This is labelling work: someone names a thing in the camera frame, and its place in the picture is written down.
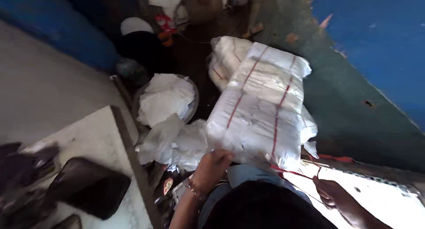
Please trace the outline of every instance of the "finger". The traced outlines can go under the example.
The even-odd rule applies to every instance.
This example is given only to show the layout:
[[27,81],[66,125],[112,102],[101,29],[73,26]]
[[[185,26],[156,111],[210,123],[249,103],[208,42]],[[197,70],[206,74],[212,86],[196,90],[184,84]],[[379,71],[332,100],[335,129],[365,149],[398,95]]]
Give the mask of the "finger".
[[224,149],[217,149],[217,150],[214,150],[214,152],[213,152],[213,153],[215,154],[215,156],[216,156],[217,158],[222,158],[222,157],[229,156],[229,155],[232,155],[233,157],[235,156],[235,155],[233,154],[233,152],[228,151],[228,150],[224,150]]
[[313,183],[316,185],[316,188],[320,189],[324,193],[330,194],[335,189],[333,181],[328,181],[323,179],[320,180],[316,176],[314,176],[312,179],[313,179]]
[[326,192],[323,192],[323,191],[321,191],[320,189],[318,189],[318,188],[316,188],[316,190],[317,190],[317,193],[321,196],[321,197],[323,197],[323,198],[326,198],[326,199],[331,199],[331,197],[326,193]]
[[233,154],[225,156],[219,163],[218,167],[220,170],[225,171],[230,164],[232,163],[232,160],[235,158]]
[[322,202],[328,206],[335,206],[335,202],[332,199],[327,199],[324,197],[320,197],[320,199],[322,200]]

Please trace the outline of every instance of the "plastic-wrapped package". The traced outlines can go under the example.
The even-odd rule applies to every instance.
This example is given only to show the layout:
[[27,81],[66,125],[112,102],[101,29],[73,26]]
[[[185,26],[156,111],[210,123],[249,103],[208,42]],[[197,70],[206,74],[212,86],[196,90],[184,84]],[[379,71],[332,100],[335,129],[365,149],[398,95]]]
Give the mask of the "plastic-wrapped package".
[[252,42],[231,36],[221,36],[211,40],[213,54],[227,69],[229,75],[233,75],[239,64],[247,56]]
[[171,115],[151,129],[142,145],[136,146],[140,163],[155,160],[195,170],[207,151],[205,124],[204,120],[197,120],[186,125],[177,114]]
[[300,130],[300,141],[301,144],[305,144],[312,137],[316,137],[318,129],[315,120],[307,111],[304,105],[301,108],[301,119],[303,120],[303,122]]
[[247,94],[301,113],[303,77],[310,73],[311,68],[304,58],[254,43],[228,87],[238,87]]
[[211,80],[213,81],[215,86],[217,86],[220,92],[223,92],[223,90],[226,88],[227,83],[229,82],[230,76],[227,72],[227,69],[223,66],[221,61],[219,61],[214,54],[208,66],[208,74],[210,75]]
[[294,169],[300,160],[302,126],[296,112],[227,87],[208,118],[208,144],[233,151],[238,163]]

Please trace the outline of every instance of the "plastic wrap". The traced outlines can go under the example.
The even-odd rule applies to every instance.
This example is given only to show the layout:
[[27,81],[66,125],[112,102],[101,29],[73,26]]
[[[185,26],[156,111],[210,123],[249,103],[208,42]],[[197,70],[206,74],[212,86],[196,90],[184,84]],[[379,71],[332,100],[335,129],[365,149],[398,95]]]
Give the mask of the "plastic wrap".
[[158,123],[136,147],[141,164],[157,161],[163,164],[177,164],[187,171],[193,171],[207,151],[207,133],[204,120],[190,125],[173,114]]
[[137,121],[153,128],[176,113],[183,118],[195,98],[193,86],[175,74],[155,74],[140,96]]
[[309,139],[316,137],[318,129],[315,120],[304,105],[301,108],[301,119],[303,122],[300,130],[300,142],[301,144],[305,144],[305,142],[307,142]]
[[239,67],[241,61],[247,56],[252,42],[231,36],[222,36],[211,40],[213,54],[232,75]]
[[304,58],[254,43],[228,86],[238,87],[247,94],[301,113],[303,77],[310,73]]
[[207,121],[208,143],[233,151],[238,163],[296,168],[302,126],[299,114],[227,87]]

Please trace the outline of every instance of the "beaded bracelet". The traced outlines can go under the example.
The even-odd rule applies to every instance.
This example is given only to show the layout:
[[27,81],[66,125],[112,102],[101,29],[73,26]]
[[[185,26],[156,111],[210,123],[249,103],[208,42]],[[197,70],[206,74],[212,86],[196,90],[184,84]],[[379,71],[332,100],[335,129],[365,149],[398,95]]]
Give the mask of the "beaded bracelet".
[[196,197],[199,198],[199,200],[203,201],[205,199],[205,195],[202,194],[196,186],[193,184],[192,180],[187,180],[187,182],[184,184],[184,186],[189,189],[193,194],[195,194]]

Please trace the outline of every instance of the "blue painted surface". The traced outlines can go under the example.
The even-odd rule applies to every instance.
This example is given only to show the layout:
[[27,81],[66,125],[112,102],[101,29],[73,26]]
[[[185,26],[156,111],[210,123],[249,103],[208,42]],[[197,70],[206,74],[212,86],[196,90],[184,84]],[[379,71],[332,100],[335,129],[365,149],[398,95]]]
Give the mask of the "blue painted surface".
[[93,68],[114,72],[114,45],[67,0],[0,0],[0,17]]
[[321,22],[348,61],[425,129],[424,0],[315,0]]

